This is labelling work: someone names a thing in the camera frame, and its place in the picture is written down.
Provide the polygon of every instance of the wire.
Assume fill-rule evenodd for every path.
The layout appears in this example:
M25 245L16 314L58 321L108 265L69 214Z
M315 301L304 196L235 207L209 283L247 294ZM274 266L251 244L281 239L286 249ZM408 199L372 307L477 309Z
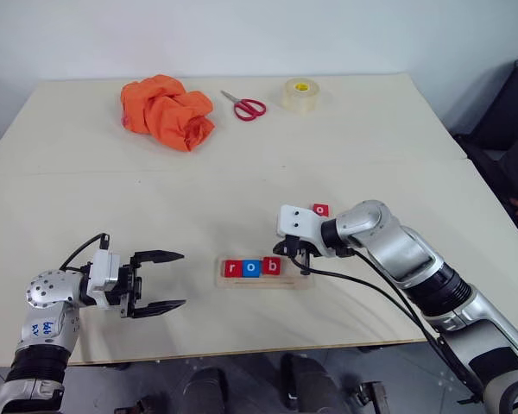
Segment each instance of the wire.
M413 321L414 324L418 325L418 322L413 318L413 316L408 312L408 310L403 308L399 304L399 302L397 302L395 299L393 299L391 296L389 296L384 290L382 290L378 286L372 285L371 283L366 282L364 280L360 280L360 279L353 278L351 276L347 276L347 275L342 274L342 273L327 272L326 270L318 270L318 269L313 269L311 267L307 267L307 266L302 265L301 263L299 263L294 257L290 257L290 260L292 261L292 263L294 263L301 270L306 270L308 272L316 273L316 274L322 274L324 276L331 276L333 278L349 280L350 282L358 283L359 285L365 285L365 286L369 287L370 289L374 289L375 291L377 291L378 293L383 295L392 304L397 306L401 310L401 312L403 312L411 321Z
M106 233L100 233L99 235L95 235L94 237L92 237L89 241L87 241L86 243L82 244L79 246L79 248L77 248L77 250L75 250L74 252L71 253L71 255L67 258L66 261L63 262L63 264L60 266L60 270L63 270L64 272L66 271L67 269L67 266L69 265L69 263L71 263L71 260L73 260L75 257L77 257L77 255L82 252L85 248L87 248L88 246L90 246L91 244L93 244L94 242L97 242L98 240L100 239L103 239L105 240L106 237L109 237Z
M79 267L70 267L70 266L67 266L65 269L63 269L64 271L66 270L70 270L72 272L80 272L82 273L83 272L83 269L79 268Z
M389 279L389 277L386 274L384 274L380 269L378 269L374 265L374 263L372 263L372 261L369 258L367 258L364 254L362 254L361 252L358 252L356 250L354 251L354 253L362 261L364 261L372 270L374 270L382 279L384 279L384 281L389 285L389 287L391 287L391 289L397 294L397 296L402 301L402 303L404 303L405 306L407 307L408 311L411 312L411 315L413 316L414 320L417 322L417 326L420 328L420 330L422 331L422 334L424 335L424 337L426 338L426 340L428 341L430 346L433 348L433 351L439 356L439 358L441 358L445 363L447 363L447 365L449 365L449 361L447 360L447 357L443 354L443 352L439 348L438 342L432 336L432 334L430 334L430 332L428 332L426 330L426 328L424 328L424 325L422 324L422 321L420 320L419 316L416 314L416 312L414 311L413 307L408 302L408 300L405 299L405 297L403 296L401 291L392 283L392 281Z
M410 305L410 303L405 299L405 297L403 296L403 294L399 291L399 289L397 289L397 287L395 287L395 285L391 282L391 280L389 280L388 276L386 276L380 269L378 269L374 263L372 263L372 261L370 261L366 256L364 256L363 254L361 254L360 252L354 250L353 251L354 254L356 254L361 260L363 260L372 270L374 270L379 276L382 277L382 279L384 279L386 281L386 283L389 284L389 286L393 289L393 291L397 294L397 296L399 297L399 299L402 301L402 303L405 304L406 306L406 309L401 306L401 304L399 304L394 298L392 298L391 296L389 296L383 289L381 289L380 287L376 286L376 285L372 285L371 283L369 282L366 282L364 280L360 280L360 279L357 279L357 278L353 278L351 276L348 276L348 275L345 275L345 274L342 274L342 273L335 273L335 272L327 272L325 270L318 270L318 269L313 269L311 267L307 267L305 265L302 265L301 263L299 263L295 257L290 257L290 260L292 261L292 263L294 263L298 268L300 268L301 270L305 270L305 271L308 271L310 273L316 273L316 274L321 274L321 275L324 275L324 276L331 276L333 278L338 278L338 279L345 279L345 280L349 280L351 282L354 282L354 283L358 283L359 285L364 285L364 286L367 286L369 287L370 289L374 289L375 291L377 291L378 293L380 293L381 295L383 295L387 300L389 300L392 304L394 304L397 308L399 308L399 310L401 312L403 312L403 314L405 314L419 329L420 331L422 332L422 334L424 335L424 337L426 338L426 340L428 341L428 344L432 347L433 351L438 355L439 358L441 358L441 360L443 360L443 362L445 364L447 364L448 366L450 366L450 362L449 360L447 359L447 357L445 356L445 354L443 354L443 352L441 351L441 349L439 348L439 345L438 345L438 342L436 341L436 339L432 336L432 334L430 334L426 328L424 328L424 325L422 324L422 321L420 320L420 318L418 317L418 315L416 314L416 312L414 311L413 307Z

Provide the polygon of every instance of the tape roll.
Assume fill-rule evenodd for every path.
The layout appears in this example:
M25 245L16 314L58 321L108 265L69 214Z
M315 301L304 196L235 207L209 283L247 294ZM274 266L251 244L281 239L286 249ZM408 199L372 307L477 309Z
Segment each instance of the tape roll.
M282 106L287 110L305 114L314 110L320 88L307 78L293 78L286 82L282 93Z

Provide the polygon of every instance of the orange cloth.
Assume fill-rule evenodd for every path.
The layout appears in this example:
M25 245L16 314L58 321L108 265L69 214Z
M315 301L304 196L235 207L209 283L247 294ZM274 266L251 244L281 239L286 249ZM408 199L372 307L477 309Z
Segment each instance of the orange cloth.
M215 125L205 118L213 104L203 93L186 92L182 83L165 75L131 82L121 91L123 126L179 151L192 151Z

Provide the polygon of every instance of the scissors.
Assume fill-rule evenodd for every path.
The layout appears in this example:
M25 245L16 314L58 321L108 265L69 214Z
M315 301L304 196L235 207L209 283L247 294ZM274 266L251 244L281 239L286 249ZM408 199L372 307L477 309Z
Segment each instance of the scissors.
M267 107L263 102L254 99L238 99L225 91L221 91L221 93L234 103L234 114L242 121L253 121L267 112Z

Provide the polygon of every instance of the red block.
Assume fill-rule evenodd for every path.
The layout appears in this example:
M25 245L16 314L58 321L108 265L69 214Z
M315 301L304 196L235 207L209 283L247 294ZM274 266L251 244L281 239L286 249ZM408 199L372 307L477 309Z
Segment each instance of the red block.
M281 262L280 257L263 257L262 258L262 274L280 274Z
M224 276L226 278L242 277L242 261L241 260L225 260Z
M330 216L330 207L328 204L313 204L313 211L319 216Z

